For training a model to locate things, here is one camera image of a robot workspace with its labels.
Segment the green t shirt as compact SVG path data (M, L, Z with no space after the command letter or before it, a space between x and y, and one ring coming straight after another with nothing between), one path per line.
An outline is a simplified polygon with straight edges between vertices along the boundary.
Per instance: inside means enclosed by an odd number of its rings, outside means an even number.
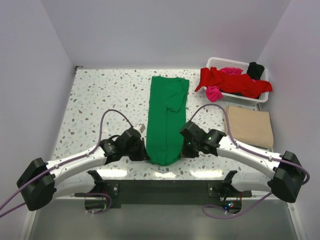
M180 159L189 85L188 79L179 77L151 79L146 152L153 164L169 166Z

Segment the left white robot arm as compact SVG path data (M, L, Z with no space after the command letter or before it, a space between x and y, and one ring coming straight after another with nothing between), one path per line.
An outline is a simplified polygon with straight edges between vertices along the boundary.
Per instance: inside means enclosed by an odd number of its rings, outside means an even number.
M120 136L103 139L98 145L78 154L43 161L34 159L17 181L22 198L30 211L43 208L51 200L76 193L99 196L106 191L101 176L92 169L128 157L131 161L148 159L142 137L146 127L139 124Z

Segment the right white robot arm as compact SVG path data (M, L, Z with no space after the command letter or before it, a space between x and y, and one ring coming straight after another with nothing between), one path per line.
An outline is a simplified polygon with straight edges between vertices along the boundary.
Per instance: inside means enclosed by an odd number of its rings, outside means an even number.
M222 189L227 196L233 197L238 192L260 191L272 193L284 202L295 203L308 178L298 157L290 151L279 154L262 150L231 139L216 129L205 132L192 121L188 121L179 132L183 136L188 158L196 158L202 152L255 169L252 174L235 171L226 177Z

